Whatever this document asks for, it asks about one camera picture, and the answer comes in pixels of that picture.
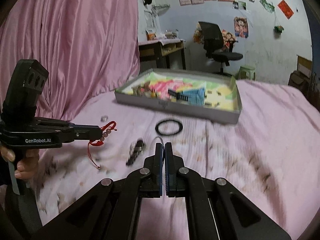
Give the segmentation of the person's left hand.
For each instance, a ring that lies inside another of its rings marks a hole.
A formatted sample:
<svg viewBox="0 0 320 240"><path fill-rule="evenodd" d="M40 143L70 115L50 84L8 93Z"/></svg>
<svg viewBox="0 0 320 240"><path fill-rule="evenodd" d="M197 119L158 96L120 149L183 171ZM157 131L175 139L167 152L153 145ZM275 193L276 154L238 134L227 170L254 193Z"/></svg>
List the person's left hand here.
<svg viewBox="0 0 320 240"><path fill-rule="evenodd" d="M35 176L39 166L39 152L39 149L27 150L25 158L17 163L17 169L15 170L16 179L28 181ZM1 146L1 156L5 161L15 161L14 152L4 146Z"/></svg>

